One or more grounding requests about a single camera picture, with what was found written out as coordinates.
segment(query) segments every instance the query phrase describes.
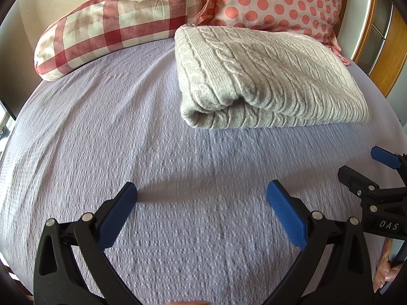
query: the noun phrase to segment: black clamp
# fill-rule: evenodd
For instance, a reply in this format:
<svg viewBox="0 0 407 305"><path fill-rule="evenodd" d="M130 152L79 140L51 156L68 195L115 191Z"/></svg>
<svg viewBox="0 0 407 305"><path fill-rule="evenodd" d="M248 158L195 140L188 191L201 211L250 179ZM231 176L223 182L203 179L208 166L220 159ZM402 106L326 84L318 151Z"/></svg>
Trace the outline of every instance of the black clamp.
<svg viewBox="0 0 407 305"><path fill-rule="evenodd" d="M127 182L95 214L63 224L46 221L35 260L35 305L141 305L103 252L113 246L136 202L137 189ZM71 246L79 246L104 298L87 288Z"/></svg>
<svg viewBox="0 0 407 305"><path fill-rule="evenodd" d="M407 185L407 155L373 147L371 156L396 170ZM361 223L365 232L407 240L407 187L380 189L378 184L348 166L339 169L338 178L361 199Z"/></svg>
<svg viewBox="0 0 407 305"><path fill-rule="evenodd" d="M263 305L373 304L369 253L357 218L341 222L310 212L277 180L269 183L267 199L290 241L302 252ZM327 244L333 249L318 288L302 296Z"/></svg>

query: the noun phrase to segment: bed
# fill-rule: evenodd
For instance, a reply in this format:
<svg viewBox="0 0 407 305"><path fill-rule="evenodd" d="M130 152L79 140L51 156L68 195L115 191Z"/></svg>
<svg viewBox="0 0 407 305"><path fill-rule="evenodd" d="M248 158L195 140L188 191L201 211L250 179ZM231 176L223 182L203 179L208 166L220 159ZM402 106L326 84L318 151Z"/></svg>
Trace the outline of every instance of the bed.
<svg viewBox="0 0 407 305"><path fill-rule="evenodd" d="M180 116L174 46L166 39L103 56L42 82L22 108L0 161L0 252L31 292L46 219L77 220L127 181L138 203L105 253L145 304L262 303L299 251L266 200L273 179L337 220L361 218L358 199L337 180L342 165L381 187L402 185L370 149L406 152L407 136L353 62L367 124L203 130ZM366 240L374 272L383 240Z"/></svg>

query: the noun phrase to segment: finger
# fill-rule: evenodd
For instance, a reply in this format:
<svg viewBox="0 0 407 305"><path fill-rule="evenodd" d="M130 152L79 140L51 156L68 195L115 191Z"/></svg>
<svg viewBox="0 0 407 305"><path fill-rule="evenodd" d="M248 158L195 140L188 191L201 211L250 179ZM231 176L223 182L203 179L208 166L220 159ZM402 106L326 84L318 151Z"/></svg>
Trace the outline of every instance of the finger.
<svg viewBox="0 0 407 305"><path fill-rule="evenodd" d="M382 253L381 253L381 257L387 257L389 256L390 252L391 252L391 244L392 244L392 239L386 237L384 243L383 243L383 249L382 249Z"/></svg>
<svg viewBox="0 0 407 305"><path fill-rule="evenodd" d="M391 270L390 262L382 262L377 266L377 271L379 271L383 276L386 276Z"/></svg>
<svg viewBox="0 0 407 305"><path fill-rule="evenodd" d="M399 264L399 265L393 267L393 268L387 273L387 275L386 275L386 277L385 277L385 280L386 280L386 281L393 281L393 280L396 278L398 272L400 272L402 266L403 266L403 264Z"/></svg>
<svg viewBox="0 0 407 305"><path fill-rule="evenodd" d="M376 289L376 291L377 291L379 288L382 288L384 286L384 284L385 284L385 277L380 272L376 272L376 274L374 275L374 279L373 279L373 290Z"/></svg>

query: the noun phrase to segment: checkered pillow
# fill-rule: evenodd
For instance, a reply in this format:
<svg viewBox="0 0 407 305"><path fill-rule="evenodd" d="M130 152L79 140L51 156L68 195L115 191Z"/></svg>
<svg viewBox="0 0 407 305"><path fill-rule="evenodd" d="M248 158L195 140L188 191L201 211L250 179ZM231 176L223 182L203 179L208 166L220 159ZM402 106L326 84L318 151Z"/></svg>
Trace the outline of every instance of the checkered pillow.
<svg viewBox="0 0 407 305"><path fill-rule="evenodd" d="M172 38L201 9L201 0L90 0L42 34L35 70L50 81L116 50Z"/></svg>

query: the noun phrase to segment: window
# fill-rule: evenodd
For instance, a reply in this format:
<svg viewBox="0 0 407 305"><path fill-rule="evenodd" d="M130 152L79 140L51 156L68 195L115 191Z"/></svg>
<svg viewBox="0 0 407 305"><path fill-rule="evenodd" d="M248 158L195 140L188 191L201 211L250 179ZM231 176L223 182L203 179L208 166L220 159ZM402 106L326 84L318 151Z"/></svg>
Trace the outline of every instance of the window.
<svg viewBox="0 0 407 305"><path fill-rule="evenodd" d="M372 28L370 29L365 49L357 63L367 75L370 75L370 72L372 72L386 41L392 12L393 3L391 0L377 0Z"/></svg>
<svg viewBox="0 0 407 305"><path fill-rule="evenodd" d="M13 130L16 124L13 117L7 111L7 108L0 104L0 155L6 147L7 141L9 140L10 132Z"/></svg>

